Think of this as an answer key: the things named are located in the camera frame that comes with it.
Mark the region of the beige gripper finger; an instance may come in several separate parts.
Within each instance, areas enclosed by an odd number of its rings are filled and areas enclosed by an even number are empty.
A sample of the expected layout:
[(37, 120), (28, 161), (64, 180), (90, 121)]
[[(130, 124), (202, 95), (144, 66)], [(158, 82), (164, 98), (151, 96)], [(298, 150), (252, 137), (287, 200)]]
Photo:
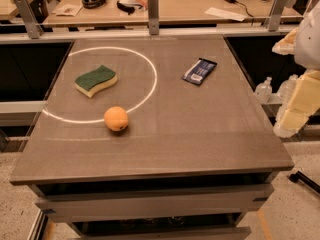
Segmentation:
[(281, 138), (292, 137), (319, 109), (320, 71), (307, 69), (299, 78), (290, 81), (276, 116), (274, 134)]
[(282, 38), (272, 47), (272, 51), (279, 55), (293, 55), (297, 32), (298, 28), (290, 31), (284, 38)]

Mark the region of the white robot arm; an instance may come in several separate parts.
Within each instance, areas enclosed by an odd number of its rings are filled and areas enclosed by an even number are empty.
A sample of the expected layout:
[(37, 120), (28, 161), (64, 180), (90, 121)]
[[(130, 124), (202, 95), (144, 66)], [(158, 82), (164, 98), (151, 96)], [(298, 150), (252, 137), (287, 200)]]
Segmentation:
[(288, 82), (273, 127), (276, 136), (289, 138), (320, 109), (320, 1), (304, 15), (297, 28), (273, 46), (272, 51), (292, 54), (295, 63), (306, 69), (296, 80)]

